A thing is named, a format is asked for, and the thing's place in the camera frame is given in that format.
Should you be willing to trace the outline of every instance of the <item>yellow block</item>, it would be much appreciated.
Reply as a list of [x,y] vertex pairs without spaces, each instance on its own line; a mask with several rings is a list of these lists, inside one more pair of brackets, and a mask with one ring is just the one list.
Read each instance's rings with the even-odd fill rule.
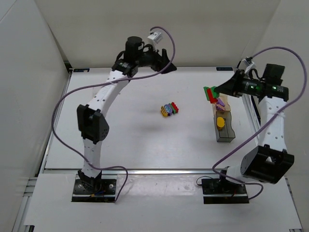
[[217,128],[221,130],[225,125],[224,119],[222,117],[217,117]]
[[167,117],[167,116],[168,116],[168,113],[167,113],[166,110],[164,109],[164,106],[161,106],[161,114],[162,114],[164,117]]

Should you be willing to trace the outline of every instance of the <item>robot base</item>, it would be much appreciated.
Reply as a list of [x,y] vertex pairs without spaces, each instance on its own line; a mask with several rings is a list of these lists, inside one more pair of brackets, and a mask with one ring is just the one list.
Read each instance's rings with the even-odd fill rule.
[[245,186],[218,179],[202,179],[204,204],[249,203]]
[[101,188],[96,193],[89,192],[83,187],[81,179],[76,178],[72,194],[72,202],[103,202],[115,201],[116,179],[101,179]]

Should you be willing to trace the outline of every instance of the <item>white wall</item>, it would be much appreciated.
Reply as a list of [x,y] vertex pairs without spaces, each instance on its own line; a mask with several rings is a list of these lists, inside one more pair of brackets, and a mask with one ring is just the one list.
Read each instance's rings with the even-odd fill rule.
[[68,73],[33,0],[0,1],[0,231],[14,224]]
[[[280,0],[36,0],[73,67],[110,67],[127,37],[152,26],[175,38],[179,66],[237,65],[256,48]],[[167,36],[160,47],[171,45]]]
[[[309,68],[309,1],[282,0],[256,51],[269,46],[286,46],[295,50]],[[290,99],[300,92],[303,71],[297,59],[285,51],[268,51],[255,61],[260,75],[266,63],[285,65],[283,85],[290,90]],[[285,142],[288,152],[295,155],[295,164],[287,173],[295,204],[305,231],[309,231],[309,90],[288,108],[285,119]]]

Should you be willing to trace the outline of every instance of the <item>purple hose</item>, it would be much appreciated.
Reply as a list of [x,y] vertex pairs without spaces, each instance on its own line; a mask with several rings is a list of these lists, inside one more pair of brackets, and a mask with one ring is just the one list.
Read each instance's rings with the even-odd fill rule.
[[78,150],[74,149],[73,147],[71,147],[70,145],[68,145],[67,143],[65,143],[62,139],[60,139],[60,137],[57,135],[56,133],[56,130],[55,130],[55,118],[56,118],[56,112],[58,110],[58,107],[60,106],[61,102],[67,97],[69,96],[70,94],[76,92],[76,91],[79,91],[79,90],[82,90],[82,89],[86,89],[86,88],[93,88],[93,87],[103,87],[103,86],[108,86],[108,85],[111,85],[111,83],[118,83],[120,81],[127,81],[127,80],[139,80],[139,79],[145,79],[145,78],[149,78],[149,77],[153,77],[153,76],[157,76],[159,74],[161,74],[165,69],[167,69],[169,67],[169,65],[173,62],[174,58],[175,58],[175,53],[176,53],[176,47],[175,47],[175,42],[174,42],[174,39],[172,37],[172,35],[166,30],[164,29],[163,27],[160,27],[160,26],[155,26],[155,27],[152,27],[150,29],[150,31],[152,31],[153,29],[161,29],[163,30],[170,38],[171,42],[172,42],[172,45],[173,45],[173,55],[170,59],[170,62],[159,72],[156,72],[154,74],[151,74],[151,75],[148,75],[148,76],[141,76],[141,77],[132,77],[132,78],[121,78],[121,79],[118,79],[118,80],[115,80],[115,81],[111,81],[111,82],[107,82],[107,83],[102,83],[102,84],[97,84],[97,85],[90,85],[90,86],[84,86],[84,87],[80,87],[80,88],[77,88],[77,89],[74,89],[70,92],[68,92],[67,94],[63,95],[60,100],[56,103],[55,105],[55,108],[54,108],[54,111],[53,111],[53,114],[52,114],[52,132],[54,133],[54,136],[64,145],[66,146],[68,149],[76,152],[78,155],[80,155],[88,164],[90,167],[92,167],[93,169],[95,170],[109,170],[109,169],[115,169],[115,168],[120,168],[120,169],[123,169],[125,170],[126,172],[126,178],[125,178],[125,181],[124,183],[122,184],[121,188],[119,189],[119,192],[115,198],[115,201],[116,202],[118,200],[118,197],[123,189],[123,187],[125,186],[126,184],[126,181],[127,181],[127,178],[128,178],[128,171],[125,167],[123,166],[112,166],[112,167],[107,167],[107,168],[100,168],[100,167],[95,167],[93,166],[89,160],[81,153],[79,152]]
[[238,180],[236,178],[233,178],[231,176],[227,176],[225,174],[222,174],[220,172],[218,172],[217,170],[215,170],[215,168],[220,164],[222,163],[224,160],[226,160],[227,158],[229,158],[230,156],[232,156],[235,152],[237,152],[239,149],[241,149],[243,146],[245,146],[248,142],[250,142],[253,138],[255,138],[255,136],[257,136],[259,133],[262,132],[262,130],[264,130],[277,116],[278,116],[278,113],[282,112],[284,109],[286,109],[287,107],[289,107],[290,105],[294,104],[295,102],[297,102],[304,94],[305,92],[305,89],[306,89],[306,85],[307,85],[307,69],[306,69],[306,66],[305,66],[305,63],[304,61],[302,60],[302,58],[293,50],[289,49],[289,48],[286,48],[286,47],[279,47],[279,46],[275,46],[275,47],[269,47],[269,48],[266,48],[266,49],[263,49],[262,51],[256,53],[255,55],[252,56],[252,58],[256,57],[257,55],[265,52],[265,51],[268,51],[268,50],[271,50],[271,49],[282,49],[282,50],[285,50],[285,51],[288,51],[288,52],[291,52],[292,54],[294,54],[297,59],[299,60],[299,62],[301,63],[301,66],[304,70],[304,84],[303,84],[303,87],[299,93],[299,95],[293,100],[291,101],[290,103],[286,104],[284,107],[282,107],[281,109],[279,109],[277,111],[277,113],[264,125],[262,126],[256,133],[254,133],[250,138],[248,138],[245,142],[243,142],[242,144],[240,144],[238,147],[236,147],[234,150],[232,150],[230,153],[228,153],[226,156],[224,156],[222,159],[220,159],[218,162],[216,162],[213,167],[212,167],[212,170],[221,175],[221,176],[224,176],[224,177],[228,177],[232,180],[235,180],[235,181],[238,181],[242,184],[245,184],[245,185],[259,185],[261,186],[261,190],[256,194],[254,195],[253,197],[249,198],[249,200],[253,199],[253,198],[256,198],[257,196],[259,196],[262,191],[263,191],[263,185],[260,184],[260,183],[245,183],[241,180]]

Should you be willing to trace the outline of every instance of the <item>purple cable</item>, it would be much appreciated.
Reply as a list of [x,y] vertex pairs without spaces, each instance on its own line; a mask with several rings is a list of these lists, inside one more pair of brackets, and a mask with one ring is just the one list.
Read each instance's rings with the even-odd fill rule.
[[260,51],[260,52],[256,53],[255,55],[253,55],[252,58],[256,57],[257,55],[259,55],[259,54],[261,54],[261,53],[263,53],[263,52],[265,52],[265,51],[271,50],[271,49],[282,49],[282,50],[291,52],[292,54],[294,54],[294,55],[297,57],[297,59],[298,59],[299,62],[301,63],[301,66],[302,66],[302,68],[303,68],[303,70],[304,70],[304,84],[303,84],[303,88],[301,89],[300,94],[299,94],[293,101],[291,101],[290,103],[286,104],[284,107],[282,107],[281,109],[279,109],[279,110],[277,111],[277,113],[276,113],[264,126],[262,126],[256,133],[254,133],[254,134],[253,134],[250,138],[248,138],[245,142],[243,142],[242,144],[240,144],[238,147],[236,147],[234,150],[232,150],[230,153],[228,153],[226,156],[224,156],[222,159],[220,159],[218,162],[216,162],[216,163],[214,164],[214,166],[212,167],[212,170],[213,170],[215,173],[217,173],[217,174],[219,174],[219,175],[221,175],[221,176],[228,177],[228,178],[230,178],[230,179],[232,179],[232,180],[238,181],[238,182],[240,182],[240,183],[242,183],[242,184],[245,184],[245,185],[259,185],[259,186],[261,186],[261,190],[260,190],[256,195],[254,195],[253,197],[250,197],[249,200],[251,200],[251,199],[253,199],[253,198],[256,198],[257,196],[259,196],[259,195],[262,193],[262,191],[263,191],[263,189],[264,189],[264,187],[263,187],[262,184],[260,184],[260,183],[245,183],[244,181],[241,181],[241,180],[238,180],[238,179],[233,178],[233,177],[231,177],[231,176],[222,174],[222,173],[216,171],[215,168],[216,168],[220,163],[222,163],[224,160],[226,160],[227,158],[229,158],[230,156],[232,156],[232,155],[233,155],[235,152],[237,152],[239,149],[241,149],[243,146],[245,146],[249,141],[251,141],[251,140],[252,140],[254,137],[256,137],[259,133],[261,133],[262,130],[264,130],[264,129],[265,129],[265,128],[278,116],[278,114],[279,114],[280,112],[282,112],[282,111],[285,110],[287,107],[289,107],[290,105],[292,105],[292,104],[294,104],[295,102],[297,102],[297,101],[303,96],[303,94],[304,94],[304,92],[305,92],[305,89],[306,89],[306,85],[307,85],[307,69],[306,69],[305,63],[304,63],[304,61],[302,60],[302,58],[301,58],[295,51],[293,51],[293,50],[291,50],[291,49],[289,49],[289,48],[286,48],[286,47],[279,47],[279,46],[265,48],[265,49],[263,49],[262,51]]
[[151,74],[151,75],[148,75],[148,76],[140,76],[140,77],[132,77],[132,78],[121,78],[121,79],[118,79],[118,80],[115,80],[115,81],[111,81],[111,82],[107,82],[107,83],[101,83],[101,84],[97,84],[97,85],[90,85],[90,86],[84,86],[84,87],[80,87],[80,88],[76,88],[68,93],[66,93],[65,95],[63,95],[60,100],[56,103],[55,105],[55,108],[54,108],[54,111],[53,111],[53,114],[52,114],[52,132],[54,133],[54,136],[64,145],[66,146],[68,149],[76,152],[78,155],[80,155],[88,164],[90,167],[92,167],[93,169],[95,170],[109,170],[109,169],[115,169],[115,168],[120,168],[120,169],[123,169],[125,170],[126,172],[126,178],[125,178],[125,181],[124,183],[122,184],[121,188],[119,189],[119,192],[115,198],[115,201],[116,202],[118,200],[118,197],[123,189],[123,187],[125,186],[126,184],[126,181],[128,179],[128,171],[125,167],[123,166],[112,166],[112,167],[107,167],[107,168],[99,168],[99,167],[95,167],[93,166],[89,160],[81,153],[79,152],[78,150],[74,149],[73,147],[71,147],[70,145],[68,145],[67,143],[65,143],[62,139],[60,139],[60,137],[57,135],[56,133],[56,130],[55,130],[55,118],[56,118],[56,112],[58,110],[58,107],[60,106],[61,102],[67,97],[69,96],[70,94],[76,92],[76,91],[79,91],[79,90],[82,90],[82,89],[86,89],[86,88],[93,88],[93,87],[103,87],[103,86],[108,86],[108,85],[111,85],[112,83],[118,83],[120,81],[127,81],[127,80],[140,80],[140,79],[145,79],[145,78],[149,78],[149,77],[153,77],[153,76],[157,76],[159,74],[161,74],[165,69],[167,69],[169,67],[169,65],[173,62],[174,58],[175,58],[175,53],[176,53],[176,48],[175,48],[175,42],[174,42],[174,39],[172,37],[172,35],[166,30],[164,29],[163,27],[160,27],[160,26],[155,26],[155,27],[152,27],[150,29],[150,31],[152,31],[153,29],[161,29],[163,30],[170,38],[171,42],[172,42],[172,45],[173,45],[173,55],[170,59],[170,62],[159,72],[156,72],[154,74]]

